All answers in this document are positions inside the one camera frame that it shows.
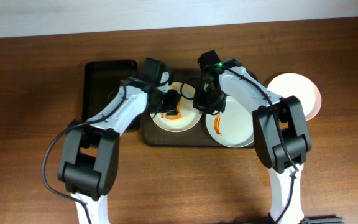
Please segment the white plate top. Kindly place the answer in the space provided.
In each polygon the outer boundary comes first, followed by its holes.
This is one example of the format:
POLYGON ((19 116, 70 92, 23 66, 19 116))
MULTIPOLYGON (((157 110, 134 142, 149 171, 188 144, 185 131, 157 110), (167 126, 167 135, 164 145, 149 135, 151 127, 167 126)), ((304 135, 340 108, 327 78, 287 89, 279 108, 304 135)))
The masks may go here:
POLYGON ((315 83, 306 76, 298 73, 272 75, 265 81, 264 86, 284 98, 297 97, 307 121, 313 119, 321 109, 321 93, 315 83))

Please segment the orange green scrub sponge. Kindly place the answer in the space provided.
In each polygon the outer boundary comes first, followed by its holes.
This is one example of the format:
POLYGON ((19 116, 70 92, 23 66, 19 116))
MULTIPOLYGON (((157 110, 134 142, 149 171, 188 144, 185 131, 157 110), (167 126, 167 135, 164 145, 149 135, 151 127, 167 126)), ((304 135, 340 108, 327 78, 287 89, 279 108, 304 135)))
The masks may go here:
POLYGON ((180 112, 180 106, 181 106, 181 101, 178 102, 177 107, 176 107, 176 112, 173 113, 162 113, 161 114, 161 118, 165 118, 167 120, 178 120, 181 119, 183 116, 181 115, 180 112))

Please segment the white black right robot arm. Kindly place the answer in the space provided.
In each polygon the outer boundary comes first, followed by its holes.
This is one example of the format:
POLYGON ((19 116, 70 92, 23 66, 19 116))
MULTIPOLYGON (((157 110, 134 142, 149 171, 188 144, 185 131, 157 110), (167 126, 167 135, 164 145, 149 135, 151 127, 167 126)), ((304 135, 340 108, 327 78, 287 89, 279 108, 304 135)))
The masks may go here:
POLYGON ((236 99, 252 115, 254 148, 268 168, 273 223, 301 223, 300 180, 311 139, 298 98, 284 98, 255 81, 236 59, 198 59, 201 85, 194 108, 204 114, 224 111, 226 97, 236 99))

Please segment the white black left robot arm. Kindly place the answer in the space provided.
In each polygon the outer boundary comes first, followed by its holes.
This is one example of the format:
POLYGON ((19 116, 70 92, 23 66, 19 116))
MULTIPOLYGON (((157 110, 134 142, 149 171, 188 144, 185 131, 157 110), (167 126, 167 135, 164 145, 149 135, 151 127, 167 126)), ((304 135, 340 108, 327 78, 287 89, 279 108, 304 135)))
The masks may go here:
POLYGON ((176 111, 180 98, 166 81, 123 80, 98 114, 72 122, 58 135, 65 139, 58 179, 65 184, 64 197, 74 201, 80 223, 109 223, 107 196, 117 176, 119 139, 128 126, 145 111, 176 111))

